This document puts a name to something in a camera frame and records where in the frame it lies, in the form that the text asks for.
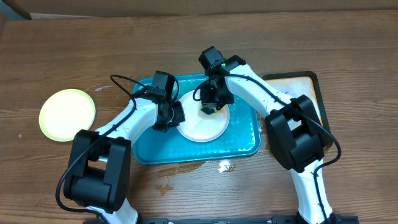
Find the pale pink plate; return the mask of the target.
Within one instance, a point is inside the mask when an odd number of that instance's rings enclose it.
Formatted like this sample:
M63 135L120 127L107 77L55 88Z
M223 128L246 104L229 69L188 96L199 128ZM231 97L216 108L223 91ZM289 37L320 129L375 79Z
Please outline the pale pink plate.
M200 101L193 99L193 90L184 94L182 103L185 121L177 126L179 133L194 142L209 142L220 137L228 127L230 112L228 105L212 114L206 114Z

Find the yellow plate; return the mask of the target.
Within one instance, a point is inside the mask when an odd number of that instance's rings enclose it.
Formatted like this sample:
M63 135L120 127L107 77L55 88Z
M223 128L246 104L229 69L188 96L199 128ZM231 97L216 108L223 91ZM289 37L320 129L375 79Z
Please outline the yellow plate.
M96 107L93 99L84 91L65 89L56 92L43 104L39 114L39 126L51 140L73 140L80 130L88 130L94 123Z

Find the green yellow sponge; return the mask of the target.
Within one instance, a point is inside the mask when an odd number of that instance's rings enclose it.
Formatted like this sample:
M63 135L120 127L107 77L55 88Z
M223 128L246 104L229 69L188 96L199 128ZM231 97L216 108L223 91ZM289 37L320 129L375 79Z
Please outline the green yellow sponge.
M202 119L216 119L218 114L214 108L202 107L198 112L198 116Z

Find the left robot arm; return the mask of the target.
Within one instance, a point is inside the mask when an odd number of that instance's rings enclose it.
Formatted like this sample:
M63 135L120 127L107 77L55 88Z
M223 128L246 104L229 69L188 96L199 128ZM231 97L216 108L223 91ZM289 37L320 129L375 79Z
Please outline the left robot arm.
M157 71L150 85L127 92L128 106L111 122L75 134L55 193L61 209L92 213L96 223L137 223L139 216L126 198L132 145L149 128L165 133L185 121L173 90L178 87L173 75Z

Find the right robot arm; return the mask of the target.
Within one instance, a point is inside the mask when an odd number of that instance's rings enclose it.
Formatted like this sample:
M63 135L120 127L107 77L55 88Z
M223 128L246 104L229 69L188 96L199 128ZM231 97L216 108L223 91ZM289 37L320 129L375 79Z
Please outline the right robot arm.
M224 58L210 47L198 61L208 80L194 91L202 111L212 114L238 96L264 117L270 150L289 170L298 197L298 221L336 223L323 183L324 150L334 137L324 128L313 101L278 91L257 76L239 56Z

